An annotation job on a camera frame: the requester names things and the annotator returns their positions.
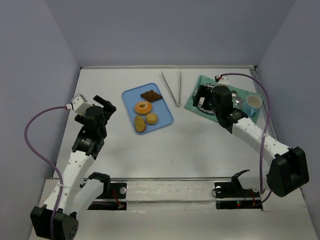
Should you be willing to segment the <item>oval seeded bread roll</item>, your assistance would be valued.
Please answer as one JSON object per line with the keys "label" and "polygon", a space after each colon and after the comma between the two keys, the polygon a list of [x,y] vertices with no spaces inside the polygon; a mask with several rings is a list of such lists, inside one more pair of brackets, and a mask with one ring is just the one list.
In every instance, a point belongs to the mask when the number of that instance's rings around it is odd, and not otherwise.
{"label": "oval seeded bread roll", "polygon": [[142,133],[146,130],[146,123],[141,115],[136,115],[134,117],[134,128],[138,133]]}

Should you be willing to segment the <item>metal kitchen tongs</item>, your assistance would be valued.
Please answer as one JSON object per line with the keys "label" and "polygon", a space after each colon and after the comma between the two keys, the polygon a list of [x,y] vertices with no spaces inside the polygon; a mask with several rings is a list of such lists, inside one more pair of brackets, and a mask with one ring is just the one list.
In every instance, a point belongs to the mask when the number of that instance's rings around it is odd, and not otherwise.
{"label": "metal kitchen tongs", "polygon": [[179,108],[181,106],[181,94],[182,94],[182,70],[179,69],[178,71],[178,80],[177,80],[176,88],[172,88],[163,70],[160,71],[160,74],[164,82],[164,85],[166,86],[175,106]]}

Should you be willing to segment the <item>round yellow bun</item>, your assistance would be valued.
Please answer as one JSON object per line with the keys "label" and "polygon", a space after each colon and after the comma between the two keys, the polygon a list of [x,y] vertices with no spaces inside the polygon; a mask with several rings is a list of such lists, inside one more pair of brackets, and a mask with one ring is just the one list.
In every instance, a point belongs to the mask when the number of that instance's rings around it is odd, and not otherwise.
{"label": "round yellow bun", "polygon": [[155,113],[148,113],[146,116],[145,116],[145,119],[146,119],[146,122],[149,124],[149,125],[154,125],[158,122],[158,116],[157,114]]}

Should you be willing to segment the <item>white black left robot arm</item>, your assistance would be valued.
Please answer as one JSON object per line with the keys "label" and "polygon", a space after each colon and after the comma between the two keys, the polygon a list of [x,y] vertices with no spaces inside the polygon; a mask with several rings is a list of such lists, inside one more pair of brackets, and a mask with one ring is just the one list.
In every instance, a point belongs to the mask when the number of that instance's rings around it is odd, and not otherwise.
{"label": "white black left robot arm", "polygon": [[75,238],[81,215],[103,192],[111,188],[110,176],[93,172],[83,182],[88,169],[95,162],[107,137],[106,125],[117,110],[109,101],[96,95],[90,104],[77,94],[66,110],[75,112],[75,121],[82,125],[63,172],[58,171],[59,182],[42,206],[35,206],[30,218],[35,234],[48,240]]}

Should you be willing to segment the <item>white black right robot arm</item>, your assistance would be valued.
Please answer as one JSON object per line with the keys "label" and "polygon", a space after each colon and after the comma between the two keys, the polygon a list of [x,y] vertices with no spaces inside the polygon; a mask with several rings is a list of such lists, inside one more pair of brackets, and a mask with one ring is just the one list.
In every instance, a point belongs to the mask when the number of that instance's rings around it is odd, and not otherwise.
{"label": "white black right robot arm", "polygon": [[247,143],[268,164],[262,184],[278,197],[284,197],[309,182],[306,154],[265,134],[242,110],[233,106],[232,92],[225,85],[200,85],[193,95],[193,106],[202,104],[212,111],[220,126]]}

